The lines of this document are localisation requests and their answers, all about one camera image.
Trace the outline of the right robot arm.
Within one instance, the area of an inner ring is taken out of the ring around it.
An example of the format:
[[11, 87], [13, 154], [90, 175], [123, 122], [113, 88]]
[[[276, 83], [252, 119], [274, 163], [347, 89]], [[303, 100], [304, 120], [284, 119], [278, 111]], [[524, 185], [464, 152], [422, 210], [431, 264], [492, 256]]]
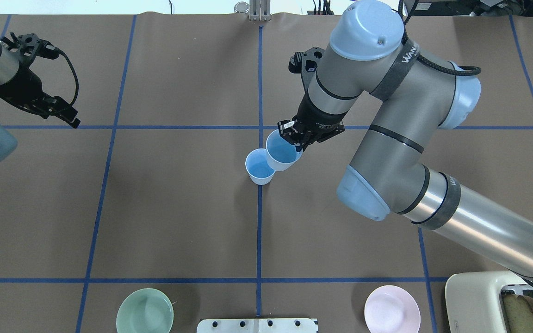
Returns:
[[347, 112], [370, 94], [381, 107], [339, 183], [339, 200], [373, 221], [402, 215], [533, 286], [533, 222], [420, 162], [434, 132], [459, 126], [476, 106], [480, 69], [428, 54], [405, 25], [401, 11], [378, 0], [347, 7], [325, 49], [290, 58], [305, 93], [279, 135], [303, 152], [341, 134]]

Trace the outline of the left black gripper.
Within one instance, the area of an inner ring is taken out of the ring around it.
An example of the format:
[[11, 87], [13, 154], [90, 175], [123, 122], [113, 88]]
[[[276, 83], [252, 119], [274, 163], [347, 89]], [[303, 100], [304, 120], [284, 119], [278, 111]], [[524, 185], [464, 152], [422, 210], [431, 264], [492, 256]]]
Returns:
[[6, 84], [0, 85], [0, 99], [17, 109], [43, 119], [56, 117], [76, 129], [81, 121], [78, 112], [60, 96], [51, 96], [42, 89], [42, 80], [31, 70], [21, 70]]

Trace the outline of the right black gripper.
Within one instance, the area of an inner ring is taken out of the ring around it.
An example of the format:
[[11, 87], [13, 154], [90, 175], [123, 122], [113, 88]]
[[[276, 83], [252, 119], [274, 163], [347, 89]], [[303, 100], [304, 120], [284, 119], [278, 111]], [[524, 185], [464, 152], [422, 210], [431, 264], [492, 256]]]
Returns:
[[295, 145], [296, 153], [303, 153], [315, 142], [323, 142], [342, 133], [345, 113], [328, 114], [317, 108], [309, 99], [303, 99], [292, 120], [278, 122], [279, 134]]

